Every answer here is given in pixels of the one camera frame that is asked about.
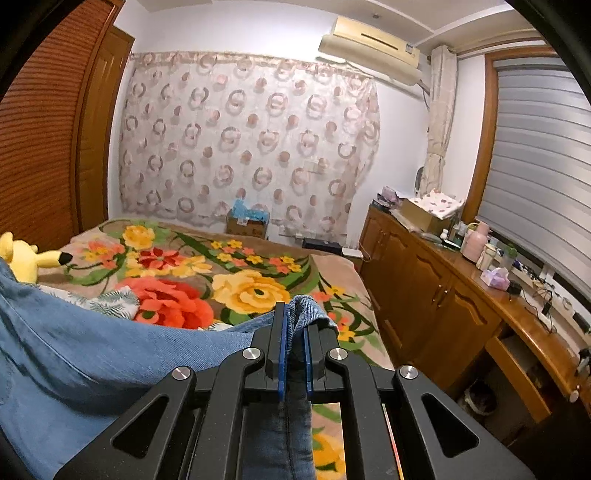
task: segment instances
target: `floral blanket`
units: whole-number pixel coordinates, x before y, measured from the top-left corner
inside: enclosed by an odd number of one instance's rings
[[[137,322],[223,329],[309,294],[337,323],[342,348],[392,368],[367,291],[342,257],[138,219],[108,221],[62,250],[73,260],[41,270],[40,284],[88,298],[128,286],[140,301]],[[344,479],[337,404],[313,407],[313,444],[318,480]]]

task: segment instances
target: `beige curtain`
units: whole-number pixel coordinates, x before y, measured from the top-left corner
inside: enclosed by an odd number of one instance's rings
[[[141,54],[122,120],[124,212],[207,228],[243,199],[280,234],[339,242],[380,131],[362,74],[215,52]]]
[[[427,159],[418,191],[423,197],[439,190],[443,179],[445,154],[452,128],[453,107],[456,103],[457,55],[442,45],[431,52],[431,102]]]

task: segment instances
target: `wooden desk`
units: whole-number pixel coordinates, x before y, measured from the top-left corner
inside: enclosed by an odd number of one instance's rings
[[[578,356],[547,331],[522,298],[487,287],[482,272],[460,253],[409,233],[375,207],[369,209],[361,246],[369,256],[361,276],[395,364],[417,366],[456,395],[469,367],[487,351],[536,422],[577,387],[591,415],[590,381],[574,376]],[[512,332],[550,374],[559,394],[538,391],[503,342]]]

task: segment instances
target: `wooden wardrobe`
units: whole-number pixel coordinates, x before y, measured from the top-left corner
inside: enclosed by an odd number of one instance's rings
[[[116,94],[133,38],[123,0],[85,0],[39,45],[0,102],[0,233],[60,248],[106,219]]]

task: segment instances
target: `jeans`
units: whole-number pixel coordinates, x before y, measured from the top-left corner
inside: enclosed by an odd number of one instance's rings
[[[306,296],[288,313],[290,349],[303,327],[334,327]],[[271,322],[267,313],[207,332],[116,319],[18,283],[0,259],[0,427],[30,472],[49,480],[172,369],[217,366]],[[285,403],[249,407],[243,480],[315,478],[310,403],[296,375]]]

